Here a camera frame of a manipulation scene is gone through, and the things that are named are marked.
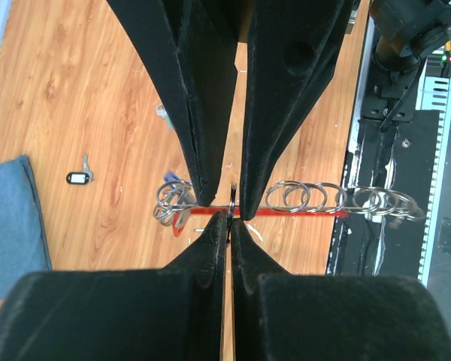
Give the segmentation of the blue tagged key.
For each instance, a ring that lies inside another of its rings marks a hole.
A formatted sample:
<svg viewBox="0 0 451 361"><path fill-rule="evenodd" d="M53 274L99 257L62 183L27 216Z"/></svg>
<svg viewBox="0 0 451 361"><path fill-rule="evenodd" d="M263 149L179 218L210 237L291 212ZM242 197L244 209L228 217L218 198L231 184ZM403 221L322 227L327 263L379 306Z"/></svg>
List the blue tagged key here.
<svg viewBox="0 0 451 361"><path fill-rule="evenodd" d="M181 179L175 173L173 173L172 171L168 171L164 175L163 179L164 179L164 181L166 183L170 183L172 181L181 181Z"/></svg>

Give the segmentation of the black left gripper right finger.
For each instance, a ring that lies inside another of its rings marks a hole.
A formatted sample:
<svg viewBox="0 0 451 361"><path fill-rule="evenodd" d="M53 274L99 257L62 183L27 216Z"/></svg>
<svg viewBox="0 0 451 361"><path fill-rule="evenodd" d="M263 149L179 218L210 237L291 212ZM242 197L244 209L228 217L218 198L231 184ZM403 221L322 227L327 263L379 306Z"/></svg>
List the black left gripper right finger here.
<svg viewBox="0 0 451 361"><path fill-rule="evenodd" d="M451 360L438 306L411 278L294 275L231 225L237 360Z"/></svg>

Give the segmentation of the red-handled metal key organizer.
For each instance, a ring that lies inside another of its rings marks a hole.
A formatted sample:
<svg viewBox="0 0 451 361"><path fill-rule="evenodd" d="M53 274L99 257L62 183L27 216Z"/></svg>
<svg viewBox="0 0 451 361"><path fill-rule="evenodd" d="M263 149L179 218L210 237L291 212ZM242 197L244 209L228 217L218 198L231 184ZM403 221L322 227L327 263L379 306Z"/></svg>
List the red-handled metal key organizer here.
<svg viewBox="0 0 451 361"><path fill-rule="evenodd" d="M232 186L226 205L200 206L188 181L163 183L156 192L153 217L163 226L170 226L178 236L192 215L212 215L223 211L231 220L241 216L239 202ZM270 186L264 194L256 215L259 217L347 217L351 214L422 221L426 213L406 193L373 186L341 187L332 183L305 183L283 180Z"/></svg>

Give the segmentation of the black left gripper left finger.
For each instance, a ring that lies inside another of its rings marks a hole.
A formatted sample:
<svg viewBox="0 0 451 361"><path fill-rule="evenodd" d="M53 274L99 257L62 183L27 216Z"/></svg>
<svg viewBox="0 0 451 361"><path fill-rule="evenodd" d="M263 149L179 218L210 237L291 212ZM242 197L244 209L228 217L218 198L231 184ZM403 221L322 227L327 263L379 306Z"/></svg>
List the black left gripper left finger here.
<svg viewBox="0 0 451 361"><path fill-rule="evenodd" d="M33 272L0 308L0 360L219 360L228 220L169 264Z"/></svg>

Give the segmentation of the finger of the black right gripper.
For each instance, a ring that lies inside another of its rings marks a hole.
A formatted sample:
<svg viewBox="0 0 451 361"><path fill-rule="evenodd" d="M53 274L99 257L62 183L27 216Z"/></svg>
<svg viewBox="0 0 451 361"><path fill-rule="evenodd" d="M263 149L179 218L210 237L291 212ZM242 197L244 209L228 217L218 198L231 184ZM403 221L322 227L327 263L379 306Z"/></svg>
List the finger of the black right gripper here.
<svg viewBox="0 0 451 361"><path fill-rule="evenodd" d="M331 81L352 1L256 1L247 37L240 178L255 217L277 160Z"/></svg>
<svg viewBox="0 0 451 361"><path fill-rule="evenodd" d="M222 171L237 80L228 1L110 1L174 127L197 202Z"/></svg>

